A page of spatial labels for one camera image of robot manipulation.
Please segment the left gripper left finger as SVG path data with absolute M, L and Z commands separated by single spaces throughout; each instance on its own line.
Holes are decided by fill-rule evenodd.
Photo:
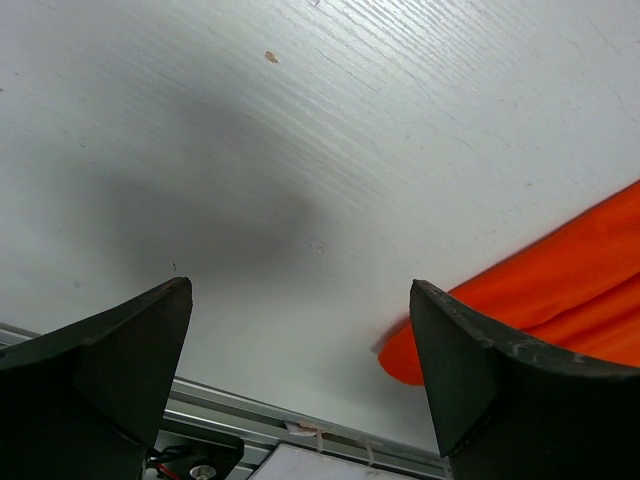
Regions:
M 139 478 L 192 307 L 190 280 L 176 277 L 3 349 L 2 478 Z

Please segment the orange t-shirt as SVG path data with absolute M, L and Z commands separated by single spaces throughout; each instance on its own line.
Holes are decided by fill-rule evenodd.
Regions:
M 450 294 L 548 343 L 638 366 L 638 184 L 593 206 Z

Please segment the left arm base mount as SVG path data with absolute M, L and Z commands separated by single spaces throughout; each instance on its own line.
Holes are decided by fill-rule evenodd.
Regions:
M 244 442 L 209 432 L 204 438 L 160 431 L 147 451 L 140 479 L 228 479 L 244 456 Z

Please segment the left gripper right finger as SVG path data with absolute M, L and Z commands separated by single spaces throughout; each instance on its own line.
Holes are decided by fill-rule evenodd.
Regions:
M 410 319 L 457 479 L 635 479 L 639 371 L 487 317 L 417 280 Z

